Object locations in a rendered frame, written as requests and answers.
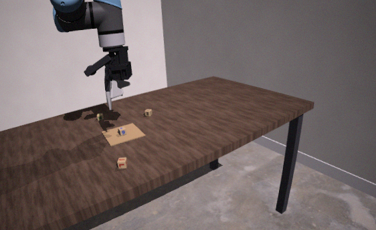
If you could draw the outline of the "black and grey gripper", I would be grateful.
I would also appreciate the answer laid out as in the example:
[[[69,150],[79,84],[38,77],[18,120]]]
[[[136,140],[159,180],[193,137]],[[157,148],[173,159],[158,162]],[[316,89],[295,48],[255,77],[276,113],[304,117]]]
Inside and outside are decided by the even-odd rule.
[[[110,110],[112,110],[112,99],[122,96],[122,88],[130,85],[130,82],[124,81],[128,80],[132,76],[131,62],[127,61],[127,50],[128,46],[123,45],[120,47],[103,48],[103,52],[109,52],[109,56],[112,59],[107,64],[105,64],[104,70],[106,100]],[[123,75],[121,72],[123,73]]]

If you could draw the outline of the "peach mat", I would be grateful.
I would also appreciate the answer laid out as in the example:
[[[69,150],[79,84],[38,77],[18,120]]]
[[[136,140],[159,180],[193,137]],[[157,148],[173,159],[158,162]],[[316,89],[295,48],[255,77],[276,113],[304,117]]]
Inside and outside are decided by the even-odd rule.
[[[118,128],[120,127],[126,128],[126,134],[123,136],[119,135],[118,133]],[[133,123],[120,127],[102,132],[110,146],[114,146],[123,142],[127,142],[145,136],[145,134],[141,130],[139,130]]]

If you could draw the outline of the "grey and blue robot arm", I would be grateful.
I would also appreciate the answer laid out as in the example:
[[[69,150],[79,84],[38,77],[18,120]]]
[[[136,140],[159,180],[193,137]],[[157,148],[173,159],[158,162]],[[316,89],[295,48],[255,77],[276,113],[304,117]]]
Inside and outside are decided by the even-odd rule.
[[[53,17],[59,32],[97,29],[99,46],[120,47],[125,44],[120,0],[50,0]],[[86,6],[85,6],[86,5]],[[69,23],[70,22],[70,23]],[[85,75],[92,76],[111,61],[109,54],[88,66]]]

